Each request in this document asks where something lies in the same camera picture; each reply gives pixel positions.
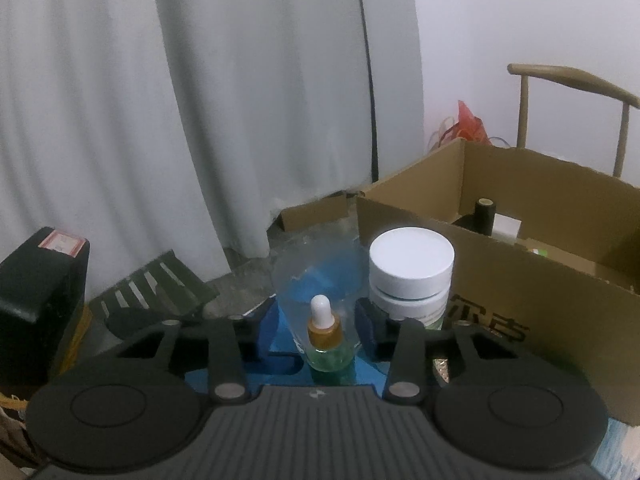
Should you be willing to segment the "gold lid dark jar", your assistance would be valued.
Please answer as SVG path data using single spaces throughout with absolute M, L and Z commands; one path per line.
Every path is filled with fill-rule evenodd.
M 446 358 L 434 358 L 432 363 L 436 382 L 441 387 L 445 387 L 450 381 L 448 360 Z

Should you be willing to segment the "black box red label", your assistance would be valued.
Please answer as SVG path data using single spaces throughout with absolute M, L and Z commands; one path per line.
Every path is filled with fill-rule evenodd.
M 28 400 L 56 375 L 81 316 L 85 237 L 45 226 L 1 263 L 1 392 Z

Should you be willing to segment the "brown cardboard box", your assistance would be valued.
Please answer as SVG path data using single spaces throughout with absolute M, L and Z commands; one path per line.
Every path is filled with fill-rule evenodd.
M 516 240 L 454 225 L 482 197 L 521 220 Z M 457 140 L 364 190 L 357 214 L 363 244 L 400 226 L 447 237 L 450 320 L 578 368 L 613 417 L 638 424 L 638 188 L 533 151 Z

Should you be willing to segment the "green glass dropper bottle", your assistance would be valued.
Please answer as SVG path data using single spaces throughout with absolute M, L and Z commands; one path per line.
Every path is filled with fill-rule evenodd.
M 337 373 L 352 362 L 352 347 L 344 335 L 341 318 L 327 296 L 311 298 L 307 322 L 310 347 L 306 352 L 312 368 L 321 373 Z

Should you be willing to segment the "red plastic bag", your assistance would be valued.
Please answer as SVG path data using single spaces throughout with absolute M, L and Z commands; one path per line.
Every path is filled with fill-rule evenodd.
M 426 141 L 426 152 L 431 153 L 458 139 L 482 145 L 492 145 L 497 148 L 510 148 L 511 146 L 501 136 L 490 136 L 482 120 L 475 116 L 461 100 L 458 101 L 458 117 L 447 117 L 440 124 Z

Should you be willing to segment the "black cylinder tube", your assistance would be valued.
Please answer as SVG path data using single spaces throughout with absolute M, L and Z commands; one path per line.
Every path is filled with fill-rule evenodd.
M 472 214 L 461 216 L 454 225 L 480 235 L 491 236 L 496 210 L 497 206 L 493 200 L 486 197 L 479 198 L 475 202 Z

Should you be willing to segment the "wooden chair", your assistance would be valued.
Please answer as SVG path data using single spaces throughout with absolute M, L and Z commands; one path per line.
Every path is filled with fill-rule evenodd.
M 638 96 L 578 68 L 510 63 L 506 71 L 520 84 L 513 146 L 623 175 Z

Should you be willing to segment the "black slatted panel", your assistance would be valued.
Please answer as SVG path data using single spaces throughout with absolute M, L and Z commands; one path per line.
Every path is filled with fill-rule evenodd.
M 104 290 L 88 307 L 102 321 L 131 309 L 181 316 L 196 312 L 218 295 L 215 286 L 203 282 L 170 250 Z

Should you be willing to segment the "white grey curtain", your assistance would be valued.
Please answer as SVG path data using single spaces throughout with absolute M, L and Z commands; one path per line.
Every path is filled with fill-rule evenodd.
M 211 280 L 422 119 L 414 0 L 1 0 L 1 250 L 85 237 L 90 295 L 168 249 Z

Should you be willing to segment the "white plastic bottle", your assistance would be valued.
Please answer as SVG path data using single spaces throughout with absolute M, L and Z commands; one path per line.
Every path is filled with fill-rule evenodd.
M 456 253 L 448 238 L 406 226 L 388 230 L 369 247 L 369 299 L 393 321 L 413 318 L 442 327 Z

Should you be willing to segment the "white charger block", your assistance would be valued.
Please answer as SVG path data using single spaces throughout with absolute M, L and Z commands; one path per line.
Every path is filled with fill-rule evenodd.
M 504 214 L 495 214 L 491 235 L 505 240 L 516 240 L 520 234 L 522 222 Z

